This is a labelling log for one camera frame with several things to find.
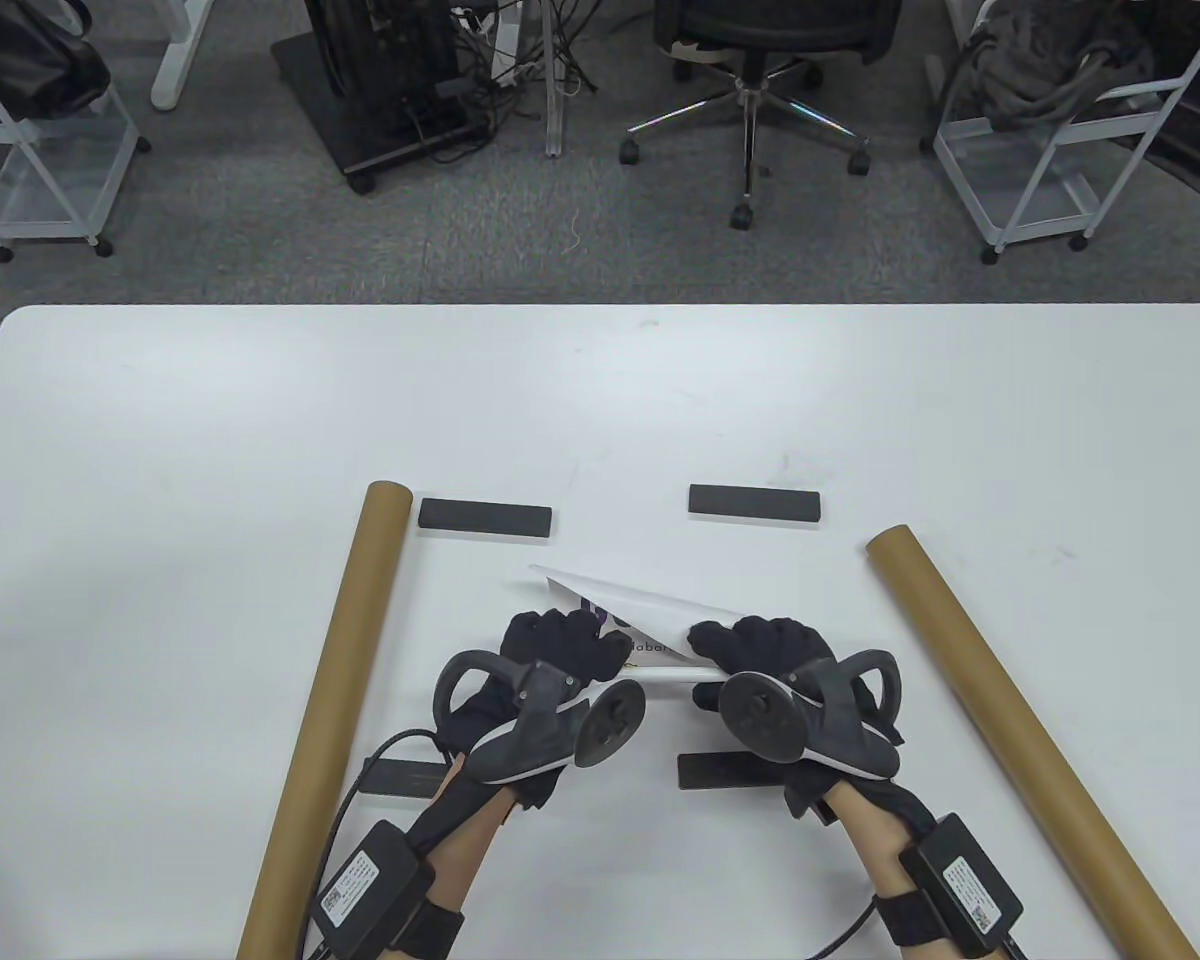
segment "cardboard tube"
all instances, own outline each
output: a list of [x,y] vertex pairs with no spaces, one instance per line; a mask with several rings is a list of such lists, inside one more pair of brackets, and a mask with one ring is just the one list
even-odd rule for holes
[[338,809],[412,506],[413,493],[398,484],[380,480],[364,494],[236,960],[289,960],[298,946]]
[[911,529],[884,530],[866,552],[1117,950],[1199,960]]

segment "hand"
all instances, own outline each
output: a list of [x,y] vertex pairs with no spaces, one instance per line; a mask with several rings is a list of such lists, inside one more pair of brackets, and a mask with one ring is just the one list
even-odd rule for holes
[[[743,617],[734,623],[732,630],[715,622],[704,622],[694,626],[688,635],[692,652],[701,658],[708,658],[720,670],[730,676],[743,671],[764,673],[764,676],[782,678],[784,685],[790,684],[790,676],[810,660],[836,659],[827,641],[818,631],[797,620],[763,620],[761,617]],[[720,688],[722,684],[698,684],[692,688],[692,702],[706,710],[719,710]],[[893,746],[902,744],[893,722],[880,713],[875,696],[860,677],[852,677],[850,689],[857,719],[864,726],[875,727]],[[802,694],[817,700],[820,691],[802,690]],[[824,804],[827,791],[839,781],[859,782],[859,778],[833,769],[828,764],[814,760],[800,760],[788,768],[786,774],[787,805],[792,815],[800,817],[806,809],[818,810],[824,822],[834,820],[834,814]]]
[[[631,656],[631,637],[619,630],[601,637],[600,620],[590,611],[574,611],[568,616],[554,610],[541,614],[530,611],[512,618],[499,653],[516,664],[542,660],[577,677],[584,688],[590,682],[613,680]],[[450,714],[436,736],[454,754],[468,754],[485,733],[512,721],[518,713],[514,690],[505,682],[490,677]],[[540,773],[517,781],[514,790],[524,806],[541,806],[556,790],[559,776],[559,769]]]

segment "wrist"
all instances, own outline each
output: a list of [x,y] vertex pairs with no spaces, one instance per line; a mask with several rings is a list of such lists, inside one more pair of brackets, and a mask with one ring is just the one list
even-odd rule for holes
[[[463,756],[460,755],[452,764],[445,781],[440,784],[440,790],[436,796],[443,794],[444,788],[462,772]],[[445,836],[436,850],[427,854],[427,863],[434,869],[434,883],[427,893],[427,899],[436,906],[444,910],[462,910],[462,904],[467,899],[467,892],[472,888],[475,878],[475,865],[484,859],[485,851],[494,841],[494,835],[516,806],[516,794],[503,787],[492,799],[476,810],[461,827]]]
[[895,898],[914,890],[916,882],[898,863],[898,854],[912,842],[906,823],[875,806],[852,782],[838,782],[824,799],[842,823],[875,892],[882,898]]

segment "black rectangular pad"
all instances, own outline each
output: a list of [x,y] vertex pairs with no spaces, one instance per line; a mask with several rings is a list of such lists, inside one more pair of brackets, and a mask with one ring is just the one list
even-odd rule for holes
[[412,796],[430,800],[440,790],[449,768],[443,763],[422,760],[379,758],[370,764],[364,761],[361,792],[373,796]]
[[551,535],[551,508],[425,497],[418,508],[418,526],[424,530],[545,538]]
[[778,787],[791,764],[770,763],[748,750],[682,754],[676,758],[680,790]]
[[796,520],[816,524],[823,517],[823,503],[816,490],[691,484],[688,488],[688,511],[718,517]]

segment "office chair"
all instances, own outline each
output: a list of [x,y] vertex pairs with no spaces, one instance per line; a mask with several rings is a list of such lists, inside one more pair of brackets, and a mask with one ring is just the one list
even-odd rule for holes
[[[848,172],[864,178],[871,169],[868,154],[870,140],[859,137],[846,125],[796,100],[774,92],[770,84],[780,77],[805,70],[805,86],[816,88],[821,82],[818,65],[805,64],[796,56],[774,70],[766,68],[770,54],[823,54],[823,52],[857,52],[863,64],[882,58],[893,44],[898,13],[902,0],[655,0],[654,41],[665,50],[676,41],[696,44],[731,47],[742,54],[742,70],[725,65],[695,64],[728,83],[728,90],[714,92],[677,110],[661,114],[635,127],[626,128],[618,160],[624,166],[640,163],[637,133],[658,127],[708,106],[734,101],[742,108],[743,161],[742,202],[733,206],[728,224],[737,230],[751,228],[751,191],[755,179],[756,116],[761,102],[778,106],[804,120],[811,120],[853,142]],[[688,77],[686,68],[677,64],[677,79]]]

